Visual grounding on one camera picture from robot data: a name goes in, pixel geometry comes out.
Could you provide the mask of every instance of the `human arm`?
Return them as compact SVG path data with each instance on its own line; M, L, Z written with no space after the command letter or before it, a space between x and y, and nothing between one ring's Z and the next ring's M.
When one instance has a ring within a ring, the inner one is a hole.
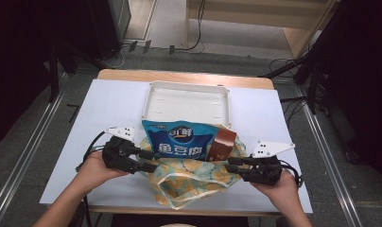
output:
M265 194L273 205L285 216L290 227L311 227L311 223L301 206L294 176L282 171L280 180L275 185L251 183L256 189Z
M34 226L66 227L82 198L109 179L127 174L121 170L106 168L102 152L91 153L73 181L67 185Z

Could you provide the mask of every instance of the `white table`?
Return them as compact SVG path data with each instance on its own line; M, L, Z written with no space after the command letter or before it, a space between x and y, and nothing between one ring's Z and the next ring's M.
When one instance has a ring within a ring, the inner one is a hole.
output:
M123 73L136 77L137 73L145 74L145 71ZM171 80L176 79L176 74L173 73L158 72L157 75L160 74L169 74ZM237 132L246 145L248 153L253 151L258 140L291 142L275 90L230 87L225 84L226 81L232 79L240 81L243 78L213 75L200 75L200 77L216 77L217 82L224 83L230 91L232 130ZM51 204L71 182L76 175L75 167L81 163L86 149L101 131L115 126L133 126L136 131L135 144L139 144L146 137L141 117L148 91L149 82L108 79L93 81L40 203ZM110 137L110 135L102 136L96 145L103 145ZM278 158L287 161L301 173L293 149L279 154ZM304 211L312 213L305 185L300 188L299 193ZM148 179L140 173L104 183L92 191L88 200L91 211L96 212L209 216L279 215L266 196L242 180L224 193L216 193L178 211L157 203Z

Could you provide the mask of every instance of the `white tray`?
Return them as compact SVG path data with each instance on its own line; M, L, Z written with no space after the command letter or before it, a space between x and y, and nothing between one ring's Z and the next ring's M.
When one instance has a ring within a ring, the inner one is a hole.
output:
M229 91L223 86L154 81L143 119L220 124L230 128Z

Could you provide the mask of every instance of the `blue snack bag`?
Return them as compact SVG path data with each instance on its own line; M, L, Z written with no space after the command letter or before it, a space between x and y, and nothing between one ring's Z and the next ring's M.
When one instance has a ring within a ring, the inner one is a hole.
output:
M207 147L218 127L187 121L156 122L143 120L145 132L157 158L183 158L205 161Z

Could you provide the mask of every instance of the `floral cloth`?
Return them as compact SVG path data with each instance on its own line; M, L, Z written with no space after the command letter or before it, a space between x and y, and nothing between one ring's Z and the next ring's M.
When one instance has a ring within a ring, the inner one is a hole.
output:
M140 148L151 150L147 138L141 142ZM245 145L237 136L230 157L246 155ZM228 164L227 161L161 158L149 162L158 165L153 173L145 173L154 190L156 201L176 210L198 199L223 192L240 179L237 174L226 171L224 165Z

